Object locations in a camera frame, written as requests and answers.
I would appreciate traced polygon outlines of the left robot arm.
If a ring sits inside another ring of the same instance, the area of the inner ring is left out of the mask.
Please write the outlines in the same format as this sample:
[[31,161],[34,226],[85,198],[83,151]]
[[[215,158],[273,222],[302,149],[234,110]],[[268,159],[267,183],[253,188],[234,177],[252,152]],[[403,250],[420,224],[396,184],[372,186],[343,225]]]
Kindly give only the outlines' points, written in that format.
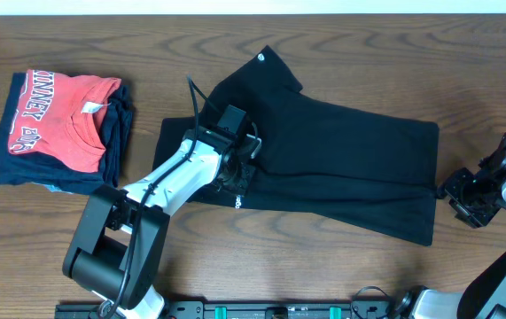
[[187,131],[178,150],[136,183],[103,185],[88,199],[62,271],[102,299],[80,318],[158,318],[165,300],[153,281],[168,225],[197,191],[211,186],[242,196],[261,139],[206,128]]

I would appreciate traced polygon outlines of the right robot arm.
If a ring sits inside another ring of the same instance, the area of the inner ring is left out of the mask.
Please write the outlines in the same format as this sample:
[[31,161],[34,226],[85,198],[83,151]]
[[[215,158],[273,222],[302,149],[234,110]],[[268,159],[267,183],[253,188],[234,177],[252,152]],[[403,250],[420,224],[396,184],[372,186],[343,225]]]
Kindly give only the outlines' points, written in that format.
[[[506,132],[477,170],[461,168],[450,175],[439,186],[438,197],[473,229],[485,228],[498,214],[506,228]],[[390,317],[506,318],[506,248],[463,291],[418,286],[399,299]]]

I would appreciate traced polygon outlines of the black t-shirt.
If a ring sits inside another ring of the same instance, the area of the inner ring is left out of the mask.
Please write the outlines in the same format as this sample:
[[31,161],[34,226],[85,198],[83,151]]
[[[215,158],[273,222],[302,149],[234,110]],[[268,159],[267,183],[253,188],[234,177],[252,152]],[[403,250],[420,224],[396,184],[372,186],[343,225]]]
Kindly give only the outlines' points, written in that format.
[[217,122],[228,105],[248,114],[261,139],[243,208],[314,213],[432,243],[437,124],[307,97],[268,47],[214,87],[199,123]]

